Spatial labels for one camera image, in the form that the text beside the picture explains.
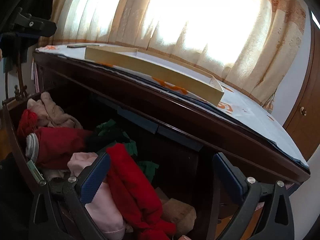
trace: red knit fabric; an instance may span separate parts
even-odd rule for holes
[[[138,240],[168,240],[176,232],[175,224],[166,222],[161,202],[146,176],[129,156],[123,144],[107,148],[111,168],[107,181],[113,200],[124,219],[138,229]]]
[[[26,137],[33,133],[37,129],[38,116],[36,113],[31,112],[29,109],[25,109],[19,121],[17,130],[17,136],[20,140],[26,139]]]
[[[40,127],[35,131],[39,141],[37,166],[52,170],[67,170],[73,153],[85,150],[84,139],[92,131],[66,127]]]

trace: dark red garment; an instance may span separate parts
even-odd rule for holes
[[[138,240],[169,240],[176,226],[160,217],[162,205],[154,188],[129,156],[123,144],[107,148],[111,168],[107,181],[124,219],[138,231]]]
[[[36,165],[51,170],[67,170],[73,153],[85,150],[84,139],[92,131],[67,127],[40,127],[35,131],[39,141]]]
[[[38,116],[36,113],[25,109],[19,121],[17,136],[20,140],[25,140],[26,137],[37,129]]]

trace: metal screw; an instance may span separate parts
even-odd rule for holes
[[[69,181],[70,183],[74,183],[74,182],[77,181],[77,177],[71,176],[71,177],[69,177],[68,181]]]
[[[253,177],[248,177],[248,178],[247,178],[247,181],[248,181],[249,183],[251,183],[251,184],[256,183],[256,179],[253,178]]]
[[[278,180],[278,181],[277,181],[277,184],[278,184],[279,187],[283,187],[283,186],[284,186],[284,183],[283,183],[283,181],[281,181],[281,180]]]
[[[41,180],[40,182],[39,182],[39,185],[40,186],[44,186],[44,185],[46,185],[47,184],[47,182],[45,181],[45,179],[43,179],[43,180]]]

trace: blue gripper pad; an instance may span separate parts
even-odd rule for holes
[[[83,205],[91,203],[101,183],[105,179],[110,165],[110,156],[107,153],[103,153],[79,174],[76,191]]]
[[[223,153],[217,153],[213,156],[213,166],[232,202],[242,205],[248,191],[244,174],[238,167],[233,166]]]

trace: phone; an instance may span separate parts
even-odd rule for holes
[[[70,44],[67,45],[67,48],[75,49],[75,48],[86,48],[86,47],[93,47],[97,46],[99,47],[99,44],[83,44],[83,43],[78,43],[78,44]]]

